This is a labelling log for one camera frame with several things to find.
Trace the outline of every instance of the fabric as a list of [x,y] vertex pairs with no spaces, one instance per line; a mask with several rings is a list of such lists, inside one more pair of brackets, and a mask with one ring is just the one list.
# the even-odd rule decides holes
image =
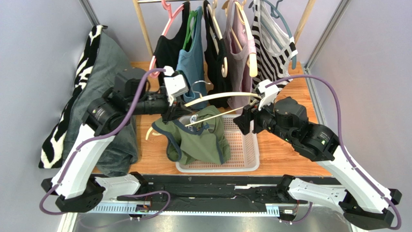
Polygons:
[[[193,40],[192,45],[189,51],[180,50],[179,60],[177,63],[176,70],[182,71],[188,87],[189,92],[183,95],[185,102],[191,102],[200,97],[199,93],[194,91],[201,92],[203,96],[207,95],[206,84],[197,83],[193,85],[196,81],[205,80],[205,71],[203,70],[203,47],[202,47],[202,15],[203,8],[199,6],[196,9],[197,16],[196,22],[193,28]],[[193,109],[203,109],[207,106],[207,101],[195,104],[191,106]]]
[[[226,31],[223,34],[226,48],[228,49],[227,61],[230,68],[228,77],[231,80],[233,92],[251,92],[252,77],[249,75],[249,67],[246,65],[249,54],[256,53],[254,39],[248,40],[246,35],[246,27],[240,22],[237,13],[234,12],[235,0],[229,0],[228,16],[226,19]],[[230,27],[239,40],[242,46],[242,51],[234,40]],[[227,101],[232,109],[236,109],[249,104],[249,97],[233,96]],[[237,114],[242,113],[242,109],[236,111]]]
[[[230,78],[224,78],[221,72],[223,59],[227,57],[226,46],[223,39],[219,39],[217,37],[217,32],[216,28],[213,25],[212,16],[210,15],[209,10],[207,10],[208,5],[209,2],[205,0],[203,2],[207,44],[205,51],[205,60],[207,63],[207,76],[213,84],[213,89],[210,90],[208,94],[211,95],[216,93],[232,92],[232,83],[230,82]],[[216,50],[216,46],[213,42],[214,40],[216,40],[219,51]],[[227,108],[229,107],[229,105],[227,104],[228,99],[229,97],[211,99],[209,100],[209,103],[216,106],[217,108]]]
[[[197,112],[197,121],[220,114],[215,106]],[[230,147],[223,131],[223,119],[212,118],[194,124],[193,131],[178,120],[164,124],[162,119],[152,124],[154,130],[167,137],[166,155],[173,162],[183,165],[195,160],[224,164],[230,158]]]
[[[186,37],[186,29],[190,13],[190,3],[188,1],[183,3],[182,25],[176,36],[172,39],[167,39],[165,36],[160,36],[157,41],[156,49],[153,55],[156,57],[156,67],[163,68],[164,66],[170,66],[176,70],[177,61],[179,58],[180,50],[183,48]],[[188,41],[186,51],[191,47],[191,39]],[[164,84],[164,73],[159,74],[159,85]]]
[[88,83],[88,78],[93,71],[97,53],[100,46],[100,34],[103,26],[94,26],[88,34],[85,49],[80,56],[74,79],[74,90],[72,96],[60,114],[60,120],[52,129],[50,135],[42,145],[39,168],[60,168],[63,165],[61,157],[63,152],[63,140],[66,137],[67,129],[71,119],[71,112],[74,101],[83,91]]
[[[100,98],[106,90],[114,86],[117,73],[131,69],[130,61],[120,46],[105,33],[101,34],[99,53],[88,84],[73,105],[72,117],[64,139],[63,157],[67,158],[72,149],[82,117],[90,103]],[[137,162],[136,122],[132,117],[104,150],[97,162],[97,168],[106,176],[122,176],[129,172],[130,165]]]
[[[288,34],[282,31],[261,0],[254,0],[254,21],[251,29],[258,65],[258,75],[253,78],[253,88],[266,79],[276,81],[290,76],[289,63],[297,55],[294,38],[289,38]],[[290,82],[291,80],[283,81],[277,86],[282,90]]]

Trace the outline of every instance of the green garment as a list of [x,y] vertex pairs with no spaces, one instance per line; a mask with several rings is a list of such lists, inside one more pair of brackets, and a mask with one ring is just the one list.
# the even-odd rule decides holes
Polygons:
[[[220,114],[211,105],[197,112],[197,121]],[[230,158],[230,147],[223,132],[222,117],[216,117],[193,125],[193,130],[174,120],[164,124],[159,118],[153,122],[155,131],[167,137],[166,155],[173,162],[183,165],[195,160],[224,164]]]

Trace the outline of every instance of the green hanger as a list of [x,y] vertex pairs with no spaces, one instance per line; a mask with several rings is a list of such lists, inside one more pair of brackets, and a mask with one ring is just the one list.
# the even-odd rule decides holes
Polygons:
[[[190,22],[192,20],[192,18],[194,18],[193,20],[193,26],[190,27]],[[188,26],[186,29],[186,37],[185,37],[185,42],[183,44],[183,50],[186,49],[186,45],[188,44],[190,38],[191,38],[191,34],[193,33],[193,28],[196,25],[196,21],[197,21],[197,11],[190,11],[189,13],[189,19],[188,19]]]

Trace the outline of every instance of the wooden floor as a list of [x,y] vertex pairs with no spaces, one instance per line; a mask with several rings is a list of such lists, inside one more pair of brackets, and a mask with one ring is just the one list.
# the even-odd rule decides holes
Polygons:
[[[133,62],[132,66],[148,70],[148,62]],[[289,69],[290,75],[303,74],[300,63],[296,69]],[[149,78],[151,90],[159,88],[157,79]],[[308,112],[309,120],[317,122],[312,101],[310,99],[306,81],[303,78],[293,80],[282,90],[277,97],[278,100],[291,96],[301,105],[304,105]],[[144,115],[136,118],[137,143],[139,147],[139,161],[130,167],[130,172],[139,172],[141,174],[185,174],[177,170],[176,164],[166,157],[167,139],[165,136],[149,137],[145,140],[147,130],[152,122],[160,118],[160,115]],[[199,173],[207,175],[312,175],[312,176],[330,176],[331,174],[316,163],[297,154],[292,146],[276,137],[263,131],[257,135],[260,152],[260,166],[253,172],[238,173]]]

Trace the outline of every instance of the white plastic basket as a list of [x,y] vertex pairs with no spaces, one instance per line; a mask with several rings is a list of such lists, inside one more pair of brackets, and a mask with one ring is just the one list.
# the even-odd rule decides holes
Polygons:
[[[243,135],[233,118],[239,115],[223,115],[224,135],[229,142],[231,156],[222,165],[196,160],[188,165],[176,162],[176,168],[183,173],[229,173],[254,171],[259,167],[259,147],[256,134],[252,133],[253,123],[250,123],[250,133]],[[190,116],[179,119],[184,125],[190,123]]]

